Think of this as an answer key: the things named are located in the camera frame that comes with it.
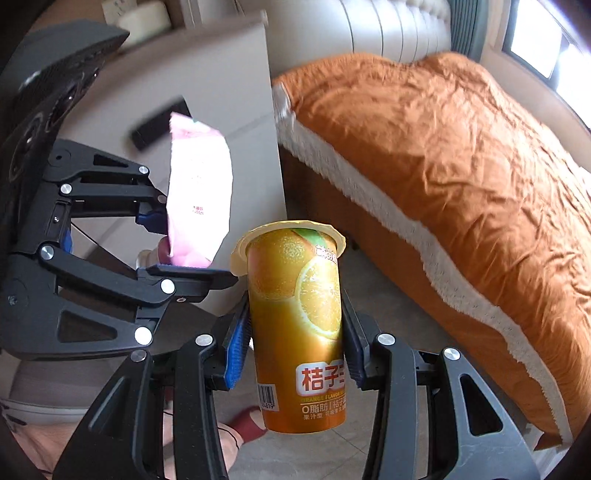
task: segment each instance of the white headboard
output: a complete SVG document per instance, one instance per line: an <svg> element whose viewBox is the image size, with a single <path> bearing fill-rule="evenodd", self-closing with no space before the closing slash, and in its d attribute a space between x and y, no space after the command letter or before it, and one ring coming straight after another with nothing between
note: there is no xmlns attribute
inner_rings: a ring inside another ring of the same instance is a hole
<svg viewBox="0 0 591 480"><path fill-rule="evenodd" d="M411 62L449 50L447 0L236 0L265 10L271 75L310 61L368 52Z"/></svg>

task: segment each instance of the slipper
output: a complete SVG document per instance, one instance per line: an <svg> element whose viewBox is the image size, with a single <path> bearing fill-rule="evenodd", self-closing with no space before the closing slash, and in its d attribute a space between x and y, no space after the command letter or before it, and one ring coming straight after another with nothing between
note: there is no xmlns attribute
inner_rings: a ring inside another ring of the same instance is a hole
<svg viewBox="0 0 591 480"><path fill-rule="evenodd" d="M257 425L257 421L253 419L252 414L258 416L258 423L262 424L261 409L257 406L245 408L236 415L230 423L228 423L229 427L233 428L240 434L244 443L252 442L253 440L262 437L268 431L266 428L261 428Z"/></svg>

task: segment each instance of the orange juice cup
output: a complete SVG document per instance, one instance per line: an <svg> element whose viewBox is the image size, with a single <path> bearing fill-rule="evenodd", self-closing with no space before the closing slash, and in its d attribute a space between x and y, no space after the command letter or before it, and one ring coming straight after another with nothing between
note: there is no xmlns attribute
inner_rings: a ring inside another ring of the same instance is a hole
<svg viewBox="0 0 591 480"><path fill-rule="evenodd" d="M232 253L248 273L256 381L265 425L312 433L345 421L345 363L337 257L330 225L276 222L246 234Z"/></svg>

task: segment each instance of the snack package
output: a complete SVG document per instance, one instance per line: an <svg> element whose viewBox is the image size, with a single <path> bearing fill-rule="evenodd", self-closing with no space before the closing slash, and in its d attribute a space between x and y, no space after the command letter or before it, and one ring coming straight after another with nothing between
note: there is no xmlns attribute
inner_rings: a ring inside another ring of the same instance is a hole
<svg viewBox="0 0 591 480"><path fill-rule="evenodd" d="M207 268L230 226L230 151L219 131L179 113L170 116L170 133L170 264Z"/></svg>

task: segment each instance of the white fringe trim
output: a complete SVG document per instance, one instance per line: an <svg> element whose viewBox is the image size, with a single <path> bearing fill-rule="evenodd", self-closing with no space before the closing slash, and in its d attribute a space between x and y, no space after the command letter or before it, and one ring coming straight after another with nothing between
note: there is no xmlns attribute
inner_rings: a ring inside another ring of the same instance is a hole
<svg viewBox="0 0 591 480"><path fill-rule="evenodd" d="M392 199L361 175L330 144L296 120L290 99L281 84L273 87L273 103L279 143L379 220L387 230L412 245L420 254L423 270L431 285L447 305L503 336L511 356L524 364L529 376L539 383L562 442L570 445L573 434L556 379L521 328L476 291L425 226L404 215Z"/></svg>

